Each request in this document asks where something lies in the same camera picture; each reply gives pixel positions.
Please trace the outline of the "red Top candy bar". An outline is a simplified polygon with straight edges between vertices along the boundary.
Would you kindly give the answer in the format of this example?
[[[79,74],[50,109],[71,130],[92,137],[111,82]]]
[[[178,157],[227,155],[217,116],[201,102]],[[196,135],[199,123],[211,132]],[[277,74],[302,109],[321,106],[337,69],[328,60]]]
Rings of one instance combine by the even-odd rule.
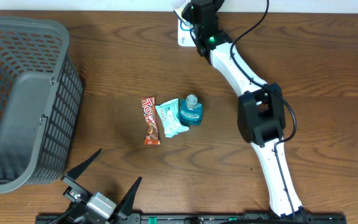
[[[158,124],[156,122],[155,96],[141,98],[142,109],[145,122],[147,123],[147,132],[144,139],[145,145],[159,145],[160,136]]]

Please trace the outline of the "orange small carton box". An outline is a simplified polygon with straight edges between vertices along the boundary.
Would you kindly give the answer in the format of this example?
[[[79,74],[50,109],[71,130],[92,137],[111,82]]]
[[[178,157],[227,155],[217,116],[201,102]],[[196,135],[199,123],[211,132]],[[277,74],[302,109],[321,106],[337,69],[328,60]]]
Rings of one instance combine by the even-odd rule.
[[[191,1],[186,0],[180,7],[173,10],[177,18],[187,27],[192,28]]]

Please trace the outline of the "light blue snack pouch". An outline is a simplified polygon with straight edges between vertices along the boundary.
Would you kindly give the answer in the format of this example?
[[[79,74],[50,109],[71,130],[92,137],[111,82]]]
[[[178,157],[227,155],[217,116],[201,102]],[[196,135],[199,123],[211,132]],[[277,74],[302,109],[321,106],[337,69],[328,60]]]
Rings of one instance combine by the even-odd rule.
[[[155,107],[157,114],[163,125],[166,138],[172,138],[177,134],[189,130],[188,126],[183,125],[179,118],[179,99],[175,98]]]

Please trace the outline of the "blue glass bottle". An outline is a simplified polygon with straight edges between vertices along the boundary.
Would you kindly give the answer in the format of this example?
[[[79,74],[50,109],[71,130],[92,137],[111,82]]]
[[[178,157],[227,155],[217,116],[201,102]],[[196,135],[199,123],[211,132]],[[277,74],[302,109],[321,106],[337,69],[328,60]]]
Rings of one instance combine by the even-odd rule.
[[[188,95],[180,101],[179,120],[185,125],[200,125],[203,119],[203,105],[196,95]]]

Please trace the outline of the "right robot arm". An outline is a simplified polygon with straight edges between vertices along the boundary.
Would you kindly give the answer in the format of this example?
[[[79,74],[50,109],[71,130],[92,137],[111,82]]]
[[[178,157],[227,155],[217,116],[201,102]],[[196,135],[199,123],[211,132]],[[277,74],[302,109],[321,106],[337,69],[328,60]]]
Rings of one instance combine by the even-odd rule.
[[[296,133],[295,114],[280,86],[260,78],[236,49],[237,40],[219,28],[218,9],[222,5],[222,1],[191,0],[181,18],[193,29],[191,36],[198,53],[224,76],[237,95],[237,126],[259,159],[271,210],[280,218],[296,220],[303,206],[284,150],[284,143]]]

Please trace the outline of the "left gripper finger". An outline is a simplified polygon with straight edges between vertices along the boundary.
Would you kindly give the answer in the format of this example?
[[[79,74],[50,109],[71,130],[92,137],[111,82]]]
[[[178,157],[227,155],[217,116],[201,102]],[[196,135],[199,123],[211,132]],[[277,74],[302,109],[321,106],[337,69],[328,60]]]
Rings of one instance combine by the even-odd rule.
[[[66,173],[66,177],[69,178],[72,181],[75,181],[88,168],[88,166],[99,156],[101,151],[102,151],[102,149],[100,148],[91,157],[89,157],[87,160],[85,160],[81,164],[77,165],[76,167],[70,169]]]
[[[125,196],[122,198],[122,200],[119,202],[119,204],[116,207],[115,214],[120,218],[129,218],[132,209],[133,204],[135,200],[135,196],[137,193],[137,190],[139,188],[139,185],[142,181],[142,177],[138,177],[137,180],[133,183],[131,188],[128,190],[128,192],[125,194]]]

